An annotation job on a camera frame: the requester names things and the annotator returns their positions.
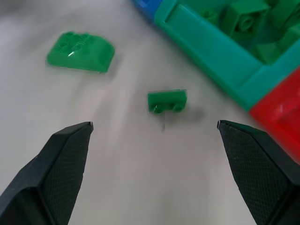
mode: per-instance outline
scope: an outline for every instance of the teal plastic bin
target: teal plastic bin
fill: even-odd
[[[225,30],[230,30],[228,33],[222,30],[224,26],[222,21],[231,19],[226,15],[228,8],[232,7],[234,11],[234,7],[239,7],[238,4],[230,6],[230,0],[220,0],[218,3],[164,0],[155,13],[155,24],[247,111],[300,64],[298,39],[287,50],[280,52],[271,64],[266,64],[252,53],[258,46],[259,50],[263,49],[264,53],[271,58],[274,55],[272,51],[277,50],[276,43],[285,32],[277,30],[267,20],[263,20],[268,5],[264,2],[261,4],[261,1],[256,2],[257,5],[260,4],[260,11],[253,13],[253,9],[250,9],[252,11],[249,14],[254,15],[256,28],[259,24],[264,27],[261,29],[262,33],[255,34],[250,40],[243,40],[241,35],[236,35],[237,40],[235,40],[233,32],[238,32],[238,28],[226,27]],[[235,20],[238,18],[247,25],[248,17],[245,15],[236,14],[236,17],[232,18],[230,23],[238,23],[239,21]],[[251,35],[248,32],[247,38],[251,38]]]

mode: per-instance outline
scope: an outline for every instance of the green slope brick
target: green slope brick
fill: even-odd
[[[236,40],[253,38],[261,28],[269,8],[268,4],[260,0],[231,3],[222,30]]]
[[[149,112],[162,113],[163,111],[181,112],[187,103],[185,90],[169,90],[148,94]]]
[[[300,23],[291,27],[277,43],[257,45],[253,55],[266,64],[273,64],[300,39]]]
[[[266,64],[273,64],[283,52],[276,43],[257,45],[252,54]]]
[[[59,37],[47,55],[47,62],[56,67],[105,73],[114,53],[114,47],[102,37],[67,32]]]
[[[296,41],[300,39],[300,23],[287,30],[280,40],[279,47],[282,51],[288,50]]]

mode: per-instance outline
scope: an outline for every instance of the green lego pieces in bin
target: green lego pieces in bin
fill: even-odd
[[[280,0],[270,12],[270,21],[286,30],[300,22],[300,0]]]
[[[222,30],[236,40],[253,38],[262,26],[269,8],[262,0],[231,3],[224,17]]]
[[[186,90],[169,90],[148,93],[148,110],[153,113],[163,111],[181,112],[187,103]]]
[[[47,55],[47,62],[56,67],[105,73],[114,53],[114,47],[102,37],[67,32],[59,37]]]
[[[218,14],[215,11],[210,10],[210,9],[206,9],[206,10],[202,11],[200,13],[200,15],[202,17],[204,17],[205,19],[207,19],[212,24],[214,24],[215,26],[218,26],[219,17],[218,17]]]
[[[299,39],[300,23],[287,30],[287,32],[279,42],[279,47],[282,51],[286,51]]]

